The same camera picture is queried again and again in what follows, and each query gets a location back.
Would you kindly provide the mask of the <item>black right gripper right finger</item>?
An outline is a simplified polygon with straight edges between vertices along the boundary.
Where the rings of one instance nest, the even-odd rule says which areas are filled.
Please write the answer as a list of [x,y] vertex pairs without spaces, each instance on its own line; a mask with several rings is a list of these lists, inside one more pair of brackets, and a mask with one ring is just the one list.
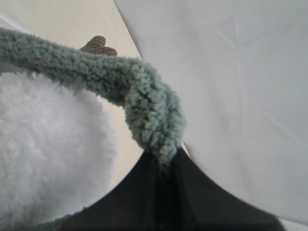
[[171,161],[182,231],[281,231],[278,219],[228,193],[178,149]]

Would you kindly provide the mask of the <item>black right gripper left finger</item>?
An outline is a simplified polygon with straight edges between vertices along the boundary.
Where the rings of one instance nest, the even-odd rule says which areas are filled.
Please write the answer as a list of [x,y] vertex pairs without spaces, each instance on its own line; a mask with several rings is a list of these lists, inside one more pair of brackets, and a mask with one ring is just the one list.
[[127,176],[104,198],[68,218],[62,231],[155,230],[158,163],[144,152]]

